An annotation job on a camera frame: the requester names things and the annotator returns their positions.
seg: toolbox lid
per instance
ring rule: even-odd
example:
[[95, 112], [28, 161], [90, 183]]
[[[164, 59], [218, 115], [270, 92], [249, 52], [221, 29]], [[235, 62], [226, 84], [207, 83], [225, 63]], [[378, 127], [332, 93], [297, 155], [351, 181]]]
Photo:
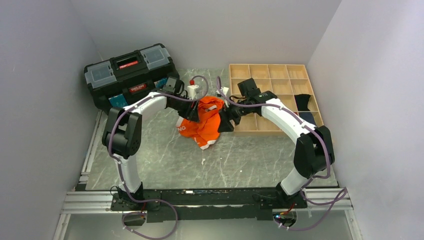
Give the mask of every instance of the toolbox lid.
[[168, 50], [160, 45], [152, 46], [140, 51], [149, 70], [158, 68], [170, 63]]
[[93, 89], [117, 81], [110, 61], [87, 67], [87, 72], [84, 75], [85, 81], [87, 84], [91, 84]]

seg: orange cloth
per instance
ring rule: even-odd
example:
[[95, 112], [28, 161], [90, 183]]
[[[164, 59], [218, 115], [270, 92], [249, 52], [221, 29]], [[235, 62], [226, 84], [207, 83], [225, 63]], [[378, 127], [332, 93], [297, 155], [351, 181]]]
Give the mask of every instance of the orange cloth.
[[175, 125], [179, 134], [192, 138], [201, 149], [209, 148], [220, 136], [218, 132], [221, 122], [219, 112], [223, 105], [224, 101], [214, 96], [205, 96], [200, 99], [197, 108], [200, 122], [179, 117]]

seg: white wall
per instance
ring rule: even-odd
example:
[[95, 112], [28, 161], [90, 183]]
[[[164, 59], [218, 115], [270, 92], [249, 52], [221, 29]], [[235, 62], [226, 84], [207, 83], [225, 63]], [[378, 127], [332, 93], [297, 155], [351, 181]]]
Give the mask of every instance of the white wall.
[[102, 57], [163, 43], [177, 67], [306, 64], [341, 0], [71, 0]]
[[1, 1], [0, 239], [52, 239], [97, 114], [83, 67], [99, 60], [70, 1]]
[[424, 239], [424, 2], [343, 0], [307, 69], [364, 239]]

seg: table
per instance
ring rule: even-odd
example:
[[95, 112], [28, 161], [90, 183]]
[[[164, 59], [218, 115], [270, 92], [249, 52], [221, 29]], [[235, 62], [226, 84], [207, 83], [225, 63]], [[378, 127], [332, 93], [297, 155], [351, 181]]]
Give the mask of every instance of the table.
[[[226, 68], [178, 72], [186, 85], [195, 75], [205, 76], [210, 95], [215, 95], [216, 76], [221, 76], [224, 87], [229, 86]], [[165, 109], [142, 123], [141, 147], [136, 156], [145, 189], [274, 187], [293, 168], [295, 144], [286, 136], [233, 136], [225, 132], [214, 145], [201, 150], [192, 139], [179, 134], [177, 119], [176, 111]], [[87, 190], [109, 190], [118, 185], [115, 163], [99, 141], [105, 121], [103, 114], [91, 152], [94, 158]], [[331, 172], [330, 178], [315, 179], [310, 186], [338, 186]]]

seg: wooden compartment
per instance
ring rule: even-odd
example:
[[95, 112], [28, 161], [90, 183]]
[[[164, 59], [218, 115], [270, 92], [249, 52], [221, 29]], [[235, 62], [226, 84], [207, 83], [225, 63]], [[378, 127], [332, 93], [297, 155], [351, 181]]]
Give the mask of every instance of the wooden compartment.
[[250, 77], [256, 79], [269, 79], [270, 73], [266, 64], [249, 64]]
[[289, 73], [287, 72], [286, 65], [270, 64], [268, 65], [269, 76], [272, 79], [288, 79]]
[[256, 116], [253, 113], [242, 116], [240, 124], [234, 126], [234, 132], [251, 132], [256, 130], [258, 130], [258, 127], [256, 124]]
[[[308, 109], [312, 113], [317, 126], [323, 125], [317, 100], [312, 90], [304, 65], [292, 64], [230, 64], [230, 93], [241, 97], [238, 83], [253, 78], [261, 92], [272, 91], [281, 102], [295, 114], [299, 115], [295, 95], [311, 95]], [[270, 120], [257, 114], [249, 114], [241, 118], [240, 124], [234, 127], [236, 136], [286, 136]]]
[[289, 79], [271, 79], [272, 92], [278, 94], [293, 94]]
[[248, 64], [231, 64], [229, 72], [230, 77], [235, 79], [248, 79], [251, 77]]
[[256, 83], [256, 86], [260, 89], [260, 91], [263, 93], [265, 91], [273, 91], [273, 87], [271, 85], [270, 79], [256, 79], [254, 78], [254, 82]]
[[313, 95], [311, 83], [309, 79], [290, 79], [291, 89], [293, 89], [293, 94], [309, 94]]
[[308, 79], [304, 65], [287, 65], [286, 67], [290, 79]]
[[298, 111], [294, 95], [277, 95], [277, 97], [281, 100], [282, 104], [284, 104], [292, 112]]

